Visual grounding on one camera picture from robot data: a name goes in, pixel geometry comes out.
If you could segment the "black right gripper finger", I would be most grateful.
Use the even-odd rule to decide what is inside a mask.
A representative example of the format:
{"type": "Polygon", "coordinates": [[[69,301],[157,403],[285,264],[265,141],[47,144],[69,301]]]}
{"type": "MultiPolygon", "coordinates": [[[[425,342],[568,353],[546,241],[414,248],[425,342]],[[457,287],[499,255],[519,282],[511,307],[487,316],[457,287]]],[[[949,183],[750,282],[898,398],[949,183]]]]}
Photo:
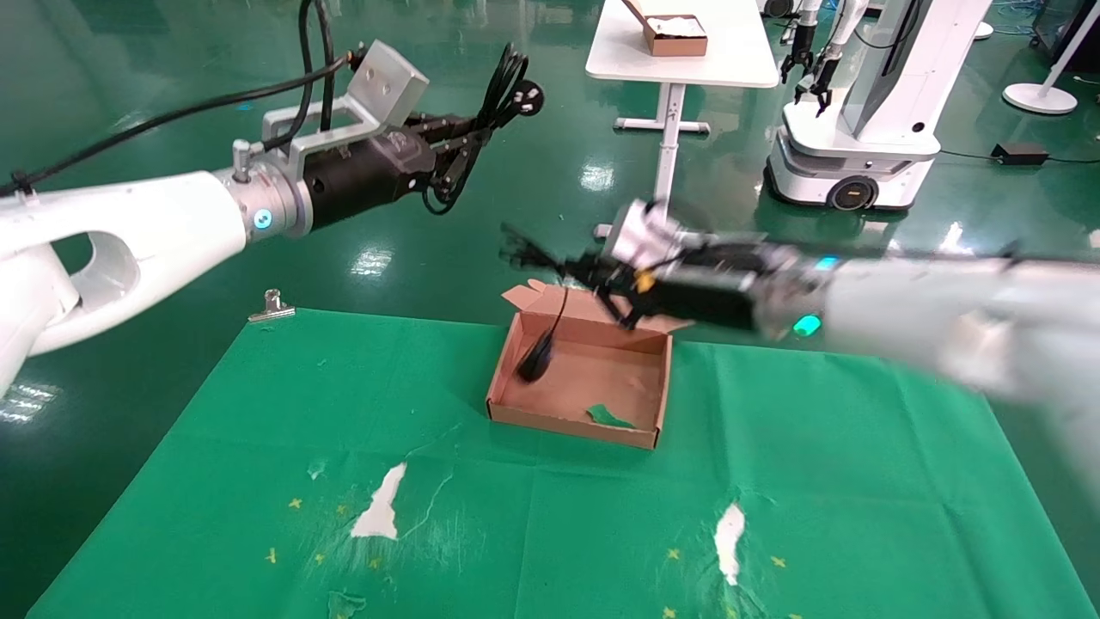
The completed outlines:
{"type": "Polygon", "coordinates": [[[563,259],[563,275],[574,279],[586,289],[629,289],[632,281],[636,281],[638,274],[652,275],[660,267],[680,261],[679,254],[673,254],[671,258],[661,259],[642,267],[630,266],[627,262],[615,259],[608,254],[588,251],[578,258],[563,259]]]}
{"type": "Polygon", "coordinates": [[[597,285],[593,294],[618,328],[656,332],[675,332],[682,328],[681,318],[673,314],[681,296],[673,285],[657,283],[647,292],[629,286],[597,285]]]}

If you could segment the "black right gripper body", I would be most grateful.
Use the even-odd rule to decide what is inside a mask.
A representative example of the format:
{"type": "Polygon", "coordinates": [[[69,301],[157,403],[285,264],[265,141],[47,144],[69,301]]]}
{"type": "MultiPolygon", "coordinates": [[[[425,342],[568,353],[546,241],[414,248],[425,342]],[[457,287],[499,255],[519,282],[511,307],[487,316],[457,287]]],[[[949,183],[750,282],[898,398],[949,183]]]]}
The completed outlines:
{"type": "Polygon", "coordinates": [[[773,270],[765,242],[683,248],[663,262],[663,314],[739,332],[757,332],[754,285],[773,270]]]}

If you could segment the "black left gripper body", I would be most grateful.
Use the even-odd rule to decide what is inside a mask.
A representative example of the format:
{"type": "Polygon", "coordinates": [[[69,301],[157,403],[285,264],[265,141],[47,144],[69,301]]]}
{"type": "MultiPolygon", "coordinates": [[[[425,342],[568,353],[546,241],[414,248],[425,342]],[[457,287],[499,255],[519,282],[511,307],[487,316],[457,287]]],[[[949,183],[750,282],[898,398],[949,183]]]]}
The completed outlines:
{"type": "Polygon", "coordinates": [[[305,158],[305,185],[314,208],[310,230],[424,192],[433,172],[431,146],[406,129],[315,152],[305,158]]]}

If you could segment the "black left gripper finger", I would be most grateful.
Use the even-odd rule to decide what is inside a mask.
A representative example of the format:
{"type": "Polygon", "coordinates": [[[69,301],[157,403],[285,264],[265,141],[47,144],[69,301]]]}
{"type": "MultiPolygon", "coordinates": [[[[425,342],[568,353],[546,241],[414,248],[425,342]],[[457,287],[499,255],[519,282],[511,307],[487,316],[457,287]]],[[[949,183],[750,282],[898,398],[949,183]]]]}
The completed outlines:
{"type": "Polygon", "coordinates": [[[463,187],[479,161],[479,140],[450,140],[437,144],[435,169],[430,176],[430,187],[463,187]]]}
{"type": "Polygon", "coordinates": [[[480,150],[495,132],[491,121],[455,114],[410,113],[404,128],[432,151],[480,150]]]}

